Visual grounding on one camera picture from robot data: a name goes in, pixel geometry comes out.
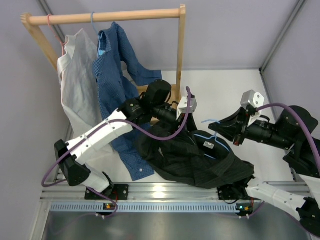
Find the black pinstriped shirt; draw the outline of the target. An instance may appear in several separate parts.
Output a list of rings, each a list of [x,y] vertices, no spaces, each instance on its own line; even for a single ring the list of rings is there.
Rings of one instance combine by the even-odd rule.
[[[167,181],[213,189],[254,175],[254,166],[238,158],[221,138],[203,130],[181,132],[159,141],[139,134],[134,142],[140,156]]]

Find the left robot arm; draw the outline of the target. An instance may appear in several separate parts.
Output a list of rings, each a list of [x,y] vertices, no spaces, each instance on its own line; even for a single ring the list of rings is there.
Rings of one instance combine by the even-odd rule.
[[[172,125],[174,133],[159,137],[168,141],[176,137],[184,128],[190,114],[197,108],[197,101],[191,91],[181,98],[176,109],[167,102],[172,86],[161,79],[151,83],[139,97],[126,100],[105,120],[79,137],[54,144],[56,162],[69,186],[83,185],[92,189],[103,200],[113,195],[114,184],[109,176],[89,166],[93,154],[119,137],[137,129],[144,134],[142,125],[153,118]]]

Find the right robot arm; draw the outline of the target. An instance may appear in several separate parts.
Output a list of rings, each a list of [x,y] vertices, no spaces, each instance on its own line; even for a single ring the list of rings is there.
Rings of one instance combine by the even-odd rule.
[[[231,194],[239,199],[259,199],[292,216],[310,234],[320,235],[320,141],[312,137],[319,122],[304,108],[279,103],[283,111],[276,121],[270,123],[268,117],[257,119],[250,124],[249,119],[269,105],[254,108],[241,107],[233,115],[210,123],[208,128],[235,146],[245,139],[286,151],[283,160],[295,170],[307,184],[310,197],[296,195],[272,186],[251,176],[235,183],[222,186],[223,197]]]

